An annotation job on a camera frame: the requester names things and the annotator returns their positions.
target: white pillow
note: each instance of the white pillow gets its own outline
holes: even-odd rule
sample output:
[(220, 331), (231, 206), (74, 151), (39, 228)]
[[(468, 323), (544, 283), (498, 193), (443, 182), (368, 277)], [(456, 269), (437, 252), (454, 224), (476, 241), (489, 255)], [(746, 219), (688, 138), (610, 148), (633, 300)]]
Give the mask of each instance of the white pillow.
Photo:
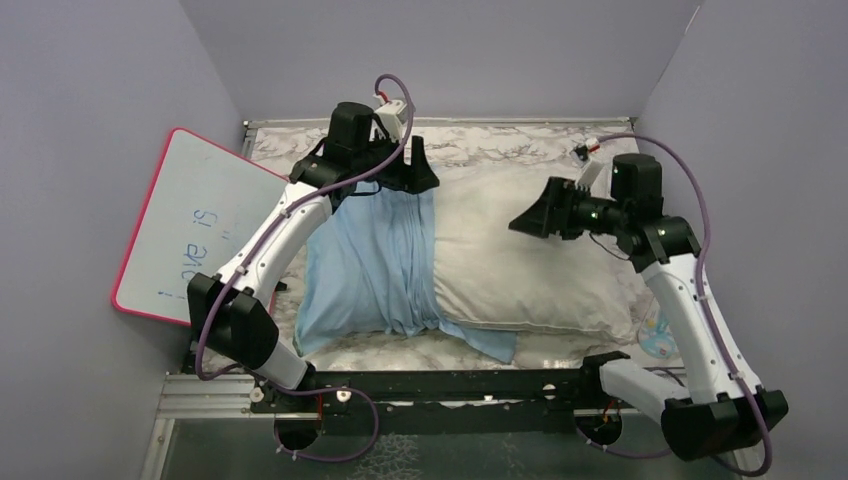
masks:
[[(542, 240), (507, 228), (539, 198), (548, 177), (578, 174), (562, 165), (439, 170), (434, 282), (448, 319), (486, 329), (630, 339), (629, 305), (612, 265), (620, 260), (588, 233)], [(602, 186), (593, 190), (604, 195)]]

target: marble tabletop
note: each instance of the marble tabletop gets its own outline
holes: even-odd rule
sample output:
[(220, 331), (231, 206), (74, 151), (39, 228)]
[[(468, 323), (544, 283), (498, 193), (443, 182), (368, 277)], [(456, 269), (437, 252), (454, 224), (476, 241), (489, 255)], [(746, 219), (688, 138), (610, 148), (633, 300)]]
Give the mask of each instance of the marble tabletop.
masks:
[[(428, 161), (439, 168), (462, 168), (482, 164), (522, 164), (528, 167), (550, 163), (571, 164), (568, 152), (588, 137), (630, 131), (628, 125), (461, 125), (423, 126), (413, 129), (425, 141)], [(291, 124), (262, 128), (256, 136), (252, 160), (278, 172), (288, 173), (294, 162), (303, 158), (320, 138), (324, 128)], [(611, 164), (612, 157), (636, 151), (635, 141), (612, 142), (597, 155)], [(604, 168), (596, 182), (598, 188), (609, 185), (610, 168)], [(276, 296), (273, 317), (281, 337), (294, 333), (297, 310), (304, 295), (306, 248), (296, 256), (283, 281), (288, 290)], [(636, 331), (648, 312), (653, 296), (627, 262), (618, 265), (617, 279), (630, 304), (633, 340), (629, 344), (604, 343), (581, 335), (546, 335), (521, 332), (513, 362), (502, 364), (464, 341), (440, 331), (425, 331), (406, 338), (383, 332), (355, 334), (339, 339), (306, 358), (321, 370), (470, 370), (504, 368), (574, 368), (587, 354), (624, 350), (643, 365), (679, 365), (672, 357), (658, 360), (641, 351)], [(228, 363), (228, 359), (209, 352), (204, 357), (206, 369)]]

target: blue pillowcase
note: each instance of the blue pillowcase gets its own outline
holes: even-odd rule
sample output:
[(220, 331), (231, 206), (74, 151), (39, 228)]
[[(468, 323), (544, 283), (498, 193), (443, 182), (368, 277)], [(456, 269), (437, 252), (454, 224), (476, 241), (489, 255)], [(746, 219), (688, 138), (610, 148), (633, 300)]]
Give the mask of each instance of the blue pillowcase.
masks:
[[(372, 183), (357, 188), (374, 191)], [(511, 362), (515, 332), (460, 327), (442, 314), (433, 287), (434, 222), (432, 190), (409, 195), (384, 189), (345, 199), (307, 241), (298, 352), (306, 355), (349, 333), (412, 336), (438, 328)]]

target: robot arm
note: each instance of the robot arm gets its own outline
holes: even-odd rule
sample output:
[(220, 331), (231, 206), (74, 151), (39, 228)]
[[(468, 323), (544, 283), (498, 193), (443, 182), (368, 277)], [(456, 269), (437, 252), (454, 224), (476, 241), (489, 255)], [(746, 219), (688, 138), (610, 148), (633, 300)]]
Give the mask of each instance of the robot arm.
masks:
[[(779, 390), (765, 390), (751, 370), (704, 278), (720, 338), (713, 335), (695, 289), (700, 246), (685, 220), (662, 213), (660, 164), (647, 155), (618, 155), (613, 173), (612, 199), (590, 196), (583, 179), (551, 177), (539, 200), (510, 222), (510, 230), (541, 238), (554, 234), (563, 240), (576, 239), (586, 230), (614, 235), (669, 319), (688, 387), (657, 377), (618, 352), (584, 361), (584, 370), (592, 371), (588, 377), (602, 394), (624, 400), (659, 423), (672, 451), (683, 460), (756, 444), (761, 435), (739, 382), (754, 393), (769, 429), (786, 415), (786, 399)], [(724, 361), (722, 346), (734, 360), (735, 375)]]
[[(198, 273), (189, 282), (189, 315), (198, 343), (203, 343), (207, 330), (206, 345), (276, 385), (294, 390), (303, 383), (309, 365), (279, 338), (279, 329), (268, 313), (271, 298), (306, 240), (356, 185), (324, 195), (317, 195), (319, 190), (355, 181), (352, 179), (367, 175), (396, 155), (409, 108), (400, 100), (388, 101), (376, 112), (351, 102), (336, 107), (327, 137), (294, 165), (289, 175), (292, 183), (259, 230), (215, 275)], [(374, 124), (378, 129), (372, 135)], [(439, 179), (427, 164), (421, 137), (412, 137), (411, 150), (409, 165), (402, 154), (396, 155), (364, 180), (409, 194), (437, 187)]]

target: whiteboard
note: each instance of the whiteboard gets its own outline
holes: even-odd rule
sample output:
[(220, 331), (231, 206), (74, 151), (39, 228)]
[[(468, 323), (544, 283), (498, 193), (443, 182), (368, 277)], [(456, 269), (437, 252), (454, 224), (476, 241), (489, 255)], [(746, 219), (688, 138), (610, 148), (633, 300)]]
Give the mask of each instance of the whiteboard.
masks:
[(286, 181), (177, 128), (153, 176), (112, 291), (116, 309), (189, 325), (186, 287), (213, 275), (250, 239)]

